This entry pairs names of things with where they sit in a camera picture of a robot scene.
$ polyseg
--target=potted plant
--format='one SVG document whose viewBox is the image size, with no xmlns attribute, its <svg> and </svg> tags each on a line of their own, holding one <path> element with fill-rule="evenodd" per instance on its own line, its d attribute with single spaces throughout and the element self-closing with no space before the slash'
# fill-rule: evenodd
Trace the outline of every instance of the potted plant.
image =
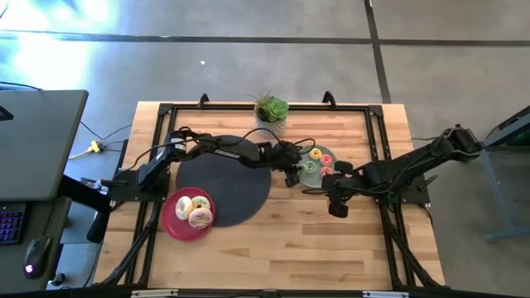
<svg viewBox="0 0 530 298">
<path fill-rule="evenodd" d="M 285 132 L 287 111 L 289 110 L 289 104 L 277 97 L 270 94 L 263 95 L 263 91 L 260 91 L 256 99 L 255 112 L 255 123 L 256 127 L 266 128 L 277 137 L 283 135 Z M 259 130 L 259 134 L 262 137 L 272 137 L 272 135 L 265 131 Z"/>
</svg>

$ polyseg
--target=red plate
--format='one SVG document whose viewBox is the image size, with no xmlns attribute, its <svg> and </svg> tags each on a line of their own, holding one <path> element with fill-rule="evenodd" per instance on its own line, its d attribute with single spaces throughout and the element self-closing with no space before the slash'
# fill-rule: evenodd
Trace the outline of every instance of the red plate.
<svg viewBox="0 0 530 298">
<path fill-rule="evenodd" d="M 204 237 L 212 228 L 212 225 L 210 225 L 206 228 L 195 229 L 190 226 L 187 220 L 180 220 L 176 217 L 176 202 L 178 202 L 178 200 L 183 196 L 188 196 L 190 199 L 193 199 L 193 197 L 196 197 L 197 195 L 202 195 L 208 199 L 211 206 L 210 209 L 215 219 L 214 201 L 208 194 L 195 187 L 185 187 L 180 189 L 173 194 L 169 200 L 166 201 L 164 207 L 162 208 L 162 225 L 164 226 L 166 233 L 171 238 L 184 242 L 193 241 Z"/>
</svg>

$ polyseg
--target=black circular mat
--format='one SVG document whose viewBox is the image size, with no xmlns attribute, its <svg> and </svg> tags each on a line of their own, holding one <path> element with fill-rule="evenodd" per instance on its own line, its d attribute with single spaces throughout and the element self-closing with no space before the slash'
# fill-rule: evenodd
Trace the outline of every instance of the black circular mat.
<svg viewBox="0 0 530 298">
<path fill-rule="evenodd" d="M 222 138 L 226 142 L 241 139 Z M 241 146 L 254 145 L 243 140 Z M 214 226 L 229 227 L 250 219 L 262 208 L 271 189 L 271 170 L 250 169 L 228 157 L 203 154 L 179 166 L 176 188 L 183 187 L 197 187 L 208 193 L 215 204 Z"/>
</svg>

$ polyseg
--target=green plate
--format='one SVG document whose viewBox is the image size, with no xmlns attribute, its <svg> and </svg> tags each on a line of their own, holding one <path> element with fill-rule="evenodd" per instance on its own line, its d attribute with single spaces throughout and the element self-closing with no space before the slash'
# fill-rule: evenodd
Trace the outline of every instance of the green plate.
<svg viewBox="0 0 530 298">
<path fill-rule="evenodd" d="M 311 148 L 311 146 L 307 146 L 307 147 L 304 147 L 303 149 L 301 149 L 301 151 L 305 152 L 305 151 L 308 151 L 310 148 Z M 335 157 L 335 154 L 333 154 L 333 152 L 331 152 L 330 149 L 328 149 L 328 148 L 326 148 L 324 146 L 315 145 L 315 148 L 320 149 L 322 151 L 322 154 L 328 154 L 328 155 L 331 156 L 331 158 L 333 158 L 333 161 L 331 162 L 331 165 L 329 165 L 331 170 L 333 170 L 335 168 L 335 162 L 337 161 L 337 158 Z M 316 169 L 312 173 L 299 172 L 300 182 L 303 185 L 309 186 L 309 187 L 321 187 L 322 186 L 322 177 L 320 177 L 320 170 L 322 169 L 323 165 L 320 163 L 319 160 L 312 159 L 309 156 L 309 153 L 302 154 L 301 161 L 300 161 L 299 165 L 304 165 L 308 161 L 315 162 Z"/>
</svg>

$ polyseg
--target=succulent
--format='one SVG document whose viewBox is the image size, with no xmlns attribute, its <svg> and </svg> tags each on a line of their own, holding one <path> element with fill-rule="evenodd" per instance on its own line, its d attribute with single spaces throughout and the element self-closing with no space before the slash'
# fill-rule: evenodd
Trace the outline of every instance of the succulent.
<svg viewBox="0 0 530 298">
<path fill-rule="evenodd" d="M 270 95 L 270 91 L 263 95 L 261 91 L 256 101 L 256 115 L 258 118 L 267 123 L 276 123 L 287 118 L 289 104 L 285 101 Z"/>
</svg>

